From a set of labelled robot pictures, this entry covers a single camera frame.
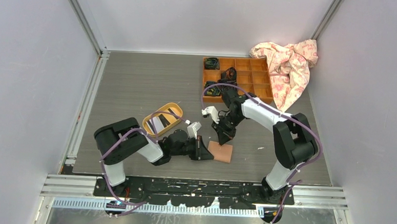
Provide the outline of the yellow oval card tray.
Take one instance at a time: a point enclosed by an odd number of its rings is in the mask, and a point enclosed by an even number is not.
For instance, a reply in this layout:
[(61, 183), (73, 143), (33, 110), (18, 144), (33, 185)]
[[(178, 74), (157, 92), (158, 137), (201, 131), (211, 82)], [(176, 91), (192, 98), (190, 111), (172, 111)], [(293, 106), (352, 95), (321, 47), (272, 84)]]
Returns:
[(167, 103), (142, 120), (142, 128), (152, 137), (160, 137), (182, 121), (183, 110), (176, 103)]

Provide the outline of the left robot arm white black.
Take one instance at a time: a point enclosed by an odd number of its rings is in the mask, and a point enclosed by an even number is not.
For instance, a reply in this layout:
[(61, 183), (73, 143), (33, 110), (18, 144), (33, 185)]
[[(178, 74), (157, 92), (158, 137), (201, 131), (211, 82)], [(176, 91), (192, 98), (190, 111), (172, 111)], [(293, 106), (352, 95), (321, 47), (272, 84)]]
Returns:
[(189, 136), (181, 129), (173, 131), (161, 140), (155, 140), (131, 117), (106, 125), (94, 132), (100, 162), (107, 180), (106, 189), (114, 196), (121, 196), (127, 189), (123, 161), (138, 153), (146, 160), (161, 166), (173, 156), (188, 156), (191, 160), (213, 160), (200, 135)]

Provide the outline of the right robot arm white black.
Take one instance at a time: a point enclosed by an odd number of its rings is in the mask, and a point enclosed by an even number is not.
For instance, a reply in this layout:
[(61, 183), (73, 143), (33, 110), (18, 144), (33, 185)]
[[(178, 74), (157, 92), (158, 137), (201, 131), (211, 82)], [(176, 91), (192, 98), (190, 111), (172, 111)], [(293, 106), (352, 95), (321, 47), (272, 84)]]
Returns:
[(229, 87), (222, 90), (221, 97), (228, 110), (212, 123), (219, 145), (235, 137), (236, 126), (244, 119), (254, 120), (272, 132), (277, 161), (262, 179), (261, 195), (265, 202), (275, 203), (285, 193), (294, 170), (318, 153), (307, 117), (302, 113), (278, 113), (259, 98), (240, 95)]

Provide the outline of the brown leather card holder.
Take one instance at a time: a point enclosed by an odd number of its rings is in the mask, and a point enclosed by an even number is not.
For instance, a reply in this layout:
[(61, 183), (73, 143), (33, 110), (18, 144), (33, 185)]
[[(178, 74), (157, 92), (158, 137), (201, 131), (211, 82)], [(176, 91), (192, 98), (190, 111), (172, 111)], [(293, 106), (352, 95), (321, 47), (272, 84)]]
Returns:
[(208, 150), (214, 157), (214, 160), (226, 162), (229, 164), (232, 160), (233, 146), (232, 145), (219, 145), (216, 141), (208, 142)]

